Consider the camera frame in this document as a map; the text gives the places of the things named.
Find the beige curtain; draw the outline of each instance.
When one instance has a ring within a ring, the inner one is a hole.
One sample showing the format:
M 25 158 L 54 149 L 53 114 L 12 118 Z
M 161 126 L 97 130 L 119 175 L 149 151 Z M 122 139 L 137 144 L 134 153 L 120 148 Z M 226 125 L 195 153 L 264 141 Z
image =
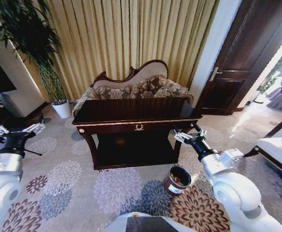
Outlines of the beige curtain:
M 62 48 L 56 70 L 68 99 L 77 99 L 102 71 L 124 79 L 129 67 L 165 61 L 182 86 L 192 71 L 215 0 L 49 0 Z

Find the potted plant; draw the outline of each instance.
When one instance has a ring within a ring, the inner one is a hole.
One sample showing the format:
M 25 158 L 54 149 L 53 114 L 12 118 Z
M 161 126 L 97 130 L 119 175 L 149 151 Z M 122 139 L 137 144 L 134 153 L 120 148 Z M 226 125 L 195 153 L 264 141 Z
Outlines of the potted plant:
M 4 41 L 7 48 L 10 40 L 15 52 L 20 50 L 36 63 L 52 106 L 61 118 L 66 118 L 71 115 L 69 104 L 51 59 L 60 41 L 47 23 L 47 4 L 44 0 L 37 0 L 37 3 L 0 0 L 0 41 Z

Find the floral patterned carpet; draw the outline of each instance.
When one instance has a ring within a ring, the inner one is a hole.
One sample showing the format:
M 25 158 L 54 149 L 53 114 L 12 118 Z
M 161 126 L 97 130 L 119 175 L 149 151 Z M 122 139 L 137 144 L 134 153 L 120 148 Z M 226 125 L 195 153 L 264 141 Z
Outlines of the floral patterned carpet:
M 72 118 L 59 118 L 50 105 L 42 112 L 46 129 L 28 141 L 27 149 L 43 156 L 26 155 L 23 192 L 9 209 L 3 231 L 100 232 L 131 211 L 168 216 L 198 232 L 230 231 L 228 216 L 190 146 L 182 146 L 178 164 L 190 172 L 192 184 L 171 197 L 163 187 L 171 164 L 94 171 Z M 281 120 L 279 112 L 251 105 L 231 116 L 204 116 L 199 123 L 213 148 L 236 147 L 245 153 Z M 173 145 L 172 134 L 169 140 Z M 282 224 L 282 172 L 261 155 L 240 160 L 235 172 L 258 186 L 265 208 Z

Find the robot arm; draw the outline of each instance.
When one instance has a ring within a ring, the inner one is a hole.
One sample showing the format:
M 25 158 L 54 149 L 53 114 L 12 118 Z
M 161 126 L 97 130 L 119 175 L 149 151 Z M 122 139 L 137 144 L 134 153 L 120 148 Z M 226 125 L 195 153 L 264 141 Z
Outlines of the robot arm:
M 45 128 L 44 124 L 34 124 L 23 131 L 9 132 L 0 126 L 0 136 L 5 144 L 0 149 L 0 231 L 8 209 L 21 193 L 22 158 L 26 140 L 34 137 Z
M 215 198 L 223 204 L 231 220 L 232 232 L 282 232 L 282 225 L 268 214 L 261 203 L 257 186 L 248 178 L 231 172 L 232 164 L 244 155 L 238 149 L 222 155 L 205 142 L 206 131 L 193 124 L 197 133 L 175 130 L 175 138 L 190 144 L 198 153 L 205 176 L 213 186 Z

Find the door handle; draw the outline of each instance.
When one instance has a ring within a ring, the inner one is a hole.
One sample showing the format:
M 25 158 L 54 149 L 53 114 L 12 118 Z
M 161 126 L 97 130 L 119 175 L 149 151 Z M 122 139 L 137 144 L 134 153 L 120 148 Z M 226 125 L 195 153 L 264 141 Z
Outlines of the door handle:
M 213 81 L 213 79 L 214 79 L 214 77 L 215 77 L 216 74 L 221 74 L 221 73 L 223 73 L 223 72 L 218 72 L 218 71 L 217 71 L 218 68 L 219 68 L 219 67 L 215 67 L 215 68 L 214 68 L 214 71 L 212 72 L 210 81 Z

